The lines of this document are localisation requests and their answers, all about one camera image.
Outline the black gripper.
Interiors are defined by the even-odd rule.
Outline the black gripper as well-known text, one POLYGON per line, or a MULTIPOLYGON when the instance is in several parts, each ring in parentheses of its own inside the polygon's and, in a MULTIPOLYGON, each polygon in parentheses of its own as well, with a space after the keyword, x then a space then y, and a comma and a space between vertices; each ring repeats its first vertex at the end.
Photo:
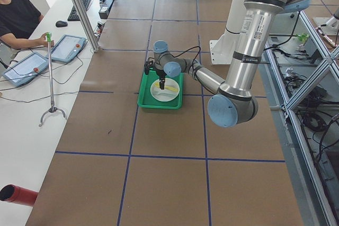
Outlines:
POLYGON ((160 89, 165 89, 165 77, 166 77, 166 73, 162 69, 157 69, 157 68, 155 68, 154 71, 159 76, 159 80, 162 80, 162 81, 159 81, 159 88, 160 89))

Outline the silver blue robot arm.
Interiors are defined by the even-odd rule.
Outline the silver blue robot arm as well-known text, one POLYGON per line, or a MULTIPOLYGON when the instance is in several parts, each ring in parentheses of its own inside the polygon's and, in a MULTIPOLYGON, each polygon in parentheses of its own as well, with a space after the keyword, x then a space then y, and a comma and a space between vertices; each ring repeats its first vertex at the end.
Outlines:
POLYGON ((214 124, 231 127, 247 122, 257 114, 258 103, 251 94, 252 81, 264 51, 274 18, 280 13, 306 9, 311 0, 242 0, 245 8, 239 37, 226 78, 221 78, 195 59, 180 59, 168 50, 165 41, 153 46, 154 60, 145 64, 159 76, 165 88, 165 76, 190 74, 213 93, 208 101, 208 115, 214 124))

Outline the person's hand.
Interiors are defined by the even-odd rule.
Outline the person's hand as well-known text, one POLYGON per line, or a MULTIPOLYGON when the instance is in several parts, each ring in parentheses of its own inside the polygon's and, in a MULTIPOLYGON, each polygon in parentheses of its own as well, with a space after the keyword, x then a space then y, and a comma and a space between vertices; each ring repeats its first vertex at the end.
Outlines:
POLYGON ((43 34, 43 35, 40 37, 39 41, 40 41, 40 43, 41 43, 41 46, 44 46, 44 47, 48 47, 48 43, 50 43, 50 46, 51 46, 51 47, 54 47, 54 45, 55 45, 54 40, 50 40, 50 41, 47 40, 46 34, 43 34))

